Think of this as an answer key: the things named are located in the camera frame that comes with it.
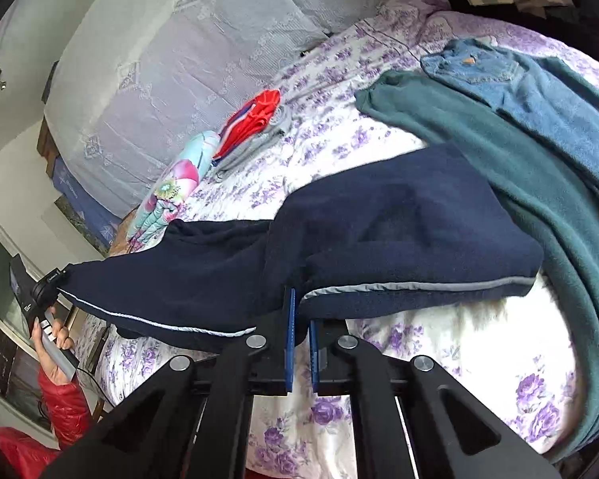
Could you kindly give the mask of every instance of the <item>gray reflective stripe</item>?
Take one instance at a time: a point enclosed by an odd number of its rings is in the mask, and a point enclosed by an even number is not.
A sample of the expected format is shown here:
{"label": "gray reflective stripe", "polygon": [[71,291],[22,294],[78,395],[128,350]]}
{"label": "gray reflective stripe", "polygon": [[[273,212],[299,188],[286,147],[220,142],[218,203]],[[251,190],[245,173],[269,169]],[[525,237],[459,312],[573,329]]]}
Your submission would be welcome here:
{"label": "gray reflective stripe", "polygon": [[99,306],[92,305],[91,303],[88,303],[87,301],[83,301],[82,299],[80,299],[80,297],[76,297],[75,295],[70,294],[65,290],[62,290],[61,288],[58,288],[58,290],[61,291],[67,297],[71,297],[72,299],[75,299],[76,301],[78,301],[82,304],[90,306],[91,308],[95,308],[96,310],[98,310],[100,312],[106,313],[107,315],[112,315],[113,317],[122,317],[123,319],[132,319],[134,321],[139,321],[139,322],[147,324],[147,325],[155,326],[156,328],[170,329],[172,331],[192,331],[195,333],[204,333],[206,335],[215,335],[215,336],[242,336],[247,333],[250,333],[251,331],[255,331],[257,328],[257,326],[256,326],[254,328],[247,328],[247,329],[243,329],[242,331],[236,331],[235,333],[224,333],[222,331],[211,331],[210,329],[204,329],[204,328],[190,328],[188,326],[163,325],[162,323],[155,323],[153,321],[143,319],[142,317],[136,317],[134,315],[127,315],[126,313],[107,312],[107,310],[105,310],[104,308],[100,308]]}
{"label": "gray reflective stripe", "polygon": [[361,285],[328,286],[307,293],[302,297],[300,302],[319,295],[345,294],[348,292],[398,292],[403,290],[424,290],[427,292],[477,292],[479,290],[490,290],[498,286],[509,284],[532,286],[534,283],[534,277],[512,276],[494,279],[493,281],[478,281],[476,283],[418,283],[415,281],[407,281],[405,283],[368,283]]}

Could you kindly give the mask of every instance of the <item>gray folded cloth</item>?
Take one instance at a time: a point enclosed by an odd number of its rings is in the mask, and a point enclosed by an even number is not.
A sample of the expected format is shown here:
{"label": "gray folded cloth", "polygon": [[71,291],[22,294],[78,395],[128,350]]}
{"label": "gray folded cloth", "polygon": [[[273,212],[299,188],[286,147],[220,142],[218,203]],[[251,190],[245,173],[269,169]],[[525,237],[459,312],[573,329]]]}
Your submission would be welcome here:
{"label": "gray folded cloth", "polygon": [[283,137],[289,127],[291,127],[291,110],[286,105],[279,105],[268,125],[260,133],[256,133],[235,146],[217,163],[214,173],[215,180],[220,182],[246,160],[253,158],[257,152],[273,145]]}

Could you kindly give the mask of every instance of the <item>blue jeans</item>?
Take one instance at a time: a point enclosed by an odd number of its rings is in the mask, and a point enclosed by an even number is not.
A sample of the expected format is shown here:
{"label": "blue jeans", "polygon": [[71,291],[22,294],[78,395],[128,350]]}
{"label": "blue jeans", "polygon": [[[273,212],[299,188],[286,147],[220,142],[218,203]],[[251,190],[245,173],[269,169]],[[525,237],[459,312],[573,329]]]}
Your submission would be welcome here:
{"label": "blue jeans", "polygon": [[570,165],[599,199],[599,90],[556,57],[451,40],[428,76],[488,105]]}

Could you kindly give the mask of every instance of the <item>white curtain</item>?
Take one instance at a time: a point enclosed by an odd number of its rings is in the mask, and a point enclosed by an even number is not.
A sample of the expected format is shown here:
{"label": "white curtain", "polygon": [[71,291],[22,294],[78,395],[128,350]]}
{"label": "white curtain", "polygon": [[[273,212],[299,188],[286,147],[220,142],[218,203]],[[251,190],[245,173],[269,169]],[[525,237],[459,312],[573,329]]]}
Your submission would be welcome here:
{"label": "white curtain", "polygon": [[380,0],[96,0],[45,115],[69,170],[120,217],[195,133]]}

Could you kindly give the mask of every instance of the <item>floral bedsheet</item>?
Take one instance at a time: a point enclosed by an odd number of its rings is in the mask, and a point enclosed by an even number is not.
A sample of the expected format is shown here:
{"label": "floral bedsheet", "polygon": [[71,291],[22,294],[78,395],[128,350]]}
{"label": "floral bedsheet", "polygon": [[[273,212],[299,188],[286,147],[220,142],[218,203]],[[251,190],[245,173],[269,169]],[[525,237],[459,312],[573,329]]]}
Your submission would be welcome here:
{"label": "floral bedsheet", "polygon": [[[273,83],[293,111],[291,130],[239,172],[200,184],[184,220],[272,218],[285,196],[314,179],[424,146],[355,108],[353,92],[393,67],[420,69],[419,57],[452,37],[478,37],[534,55],[557,55],[599,88],[599,63],[535,32],[452,12],[446,0],[388,0],[372,19],[330,38]],[[152,240],[148,246],[158,243]],[[90,317],[77,342],[87,355],[102,323]],[[349,321],[349,330],[385,354],[435,358],[538,452],[579,420],[583,392],[569,329],[543,274],[526,297],[449,305]],[[96,379],[116,404],[176,354],[199,352],[151,338],[109,336]],[[308,348],[296,351],[293,393],[256,397],[247,466],[280,478],[353,478],[355,445],[346,396],[311,392]]]}

